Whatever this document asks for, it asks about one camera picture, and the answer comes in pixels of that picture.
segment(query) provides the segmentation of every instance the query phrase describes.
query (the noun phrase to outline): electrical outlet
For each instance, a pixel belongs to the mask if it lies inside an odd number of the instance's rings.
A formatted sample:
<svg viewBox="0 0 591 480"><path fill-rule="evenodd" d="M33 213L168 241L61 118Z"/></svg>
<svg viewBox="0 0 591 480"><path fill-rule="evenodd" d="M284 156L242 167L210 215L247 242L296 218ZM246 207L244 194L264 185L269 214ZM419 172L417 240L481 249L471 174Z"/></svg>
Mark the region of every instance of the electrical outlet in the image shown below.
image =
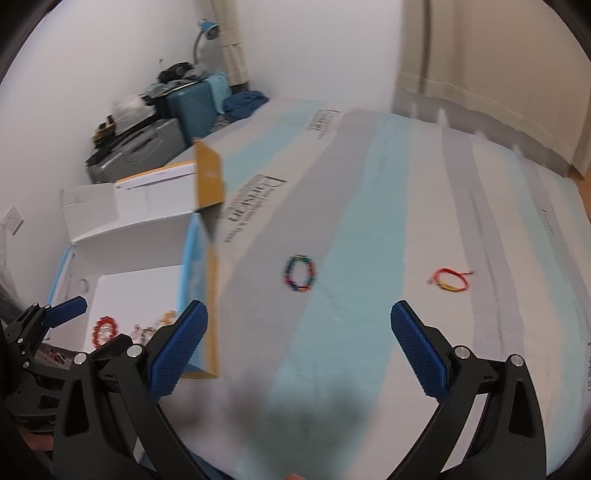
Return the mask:
<svg viewBox="0 0 591 480"><path fill-rule="evenodd" d="M17 230L21 227L23 223L21 214L18 213L17 208L14 206L8 211L4 219L6 220L6 226L8 227L8 230L13 235L17 232Z"/></svg>

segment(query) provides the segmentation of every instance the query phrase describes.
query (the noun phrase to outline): multicolored beaded bracelet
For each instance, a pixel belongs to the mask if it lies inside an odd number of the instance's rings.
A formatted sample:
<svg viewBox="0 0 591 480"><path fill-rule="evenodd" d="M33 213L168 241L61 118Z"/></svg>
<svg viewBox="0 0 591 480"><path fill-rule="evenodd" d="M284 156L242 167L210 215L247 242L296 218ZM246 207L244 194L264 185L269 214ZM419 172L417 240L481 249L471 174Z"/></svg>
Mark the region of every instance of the multicolored beaded bracelet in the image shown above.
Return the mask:
<svg viewBox="0 0 591 480"><path fill-rule="evenodd" d="M101 317L92 331L92 344L98 348L115 338L118 333L117 322L112 317Z"/></svg>
<svg viewBox="0 0 591 480"><path fill-rule="evenodd" d="M306 268L308 269L308 278L306 279L306 283L303 285L298 285L291 279L291 274L293 272L294 265L296 262L302 262L306 264ZM305 255L293 255L287 261L285 265L285 271L283 273L283 282L293 291L309 291L316 280L316 266L314 262Z"/></svg>

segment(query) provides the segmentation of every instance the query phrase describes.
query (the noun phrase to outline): red string bracelet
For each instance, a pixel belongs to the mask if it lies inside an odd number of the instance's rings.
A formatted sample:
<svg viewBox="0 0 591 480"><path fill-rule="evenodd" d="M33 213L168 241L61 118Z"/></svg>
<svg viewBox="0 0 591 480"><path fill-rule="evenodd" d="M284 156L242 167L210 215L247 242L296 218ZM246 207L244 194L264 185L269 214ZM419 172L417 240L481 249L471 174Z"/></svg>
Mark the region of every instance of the red string bracelet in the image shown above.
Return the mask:
<svg viewBox="0 0 591 480"><path fill-rule="evenodd" d="M449 283L445 283L444 281L441 281L439 279L439 275L441 275L442 273L449 273L451 275L456 276L457 278L459 278L462 281L464 286L463 287L454 287L453 285L450 285ZM435 271L435 273L433 275L431 275L429 280L427 280L427 283L434 283L442 290L452 291L452 292L457 293L459 291L466 291L467 289L470 288L470 284L468 283L468 280L466 279L466 275L472 275L473 273L474 273L473 271L459 273L459 272L456 272L455 270L452 270L451 268L439 268L438 270Z"/></svg>

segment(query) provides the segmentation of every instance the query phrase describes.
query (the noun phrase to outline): curtain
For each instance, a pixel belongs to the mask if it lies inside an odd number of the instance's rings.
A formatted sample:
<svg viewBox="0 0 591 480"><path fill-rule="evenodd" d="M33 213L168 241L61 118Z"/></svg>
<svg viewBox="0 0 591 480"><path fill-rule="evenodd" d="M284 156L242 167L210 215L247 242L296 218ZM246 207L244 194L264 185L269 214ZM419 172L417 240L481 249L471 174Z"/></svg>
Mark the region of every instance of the curtain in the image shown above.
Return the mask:
<svg viewBox="0 0 591 480"><path fill-rule="evenodd" d="M201 0L204 12L212 12L220 25L220 45L230 85L248 81L244 52L238 31L236 0Z"/></svg>
<svg viewBox="0 0 591 480"><path fill-rule="evenodd" d="M398 87L485 113L591 163L591 62L540 0L405 0Z"/></svg>

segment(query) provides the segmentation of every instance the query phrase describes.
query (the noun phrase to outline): cardboard box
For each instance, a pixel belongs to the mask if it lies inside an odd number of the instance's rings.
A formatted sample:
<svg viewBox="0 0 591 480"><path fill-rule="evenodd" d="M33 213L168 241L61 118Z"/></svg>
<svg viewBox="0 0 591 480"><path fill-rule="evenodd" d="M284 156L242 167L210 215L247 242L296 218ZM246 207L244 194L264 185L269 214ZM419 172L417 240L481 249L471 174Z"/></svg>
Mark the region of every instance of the cardboard box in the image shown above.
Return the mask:
<svg viewBox="0 0 591 480"><path fill-rule="evenodd" d="M211 149L198 143L194 152L196 162L61 192L71 245L48 302L81 295L89 307L46 343L91 352L114 328L146 343L196 299L209 323L183 376L217 376L217 255L196 210L223 201L222 172Z"/></svg>

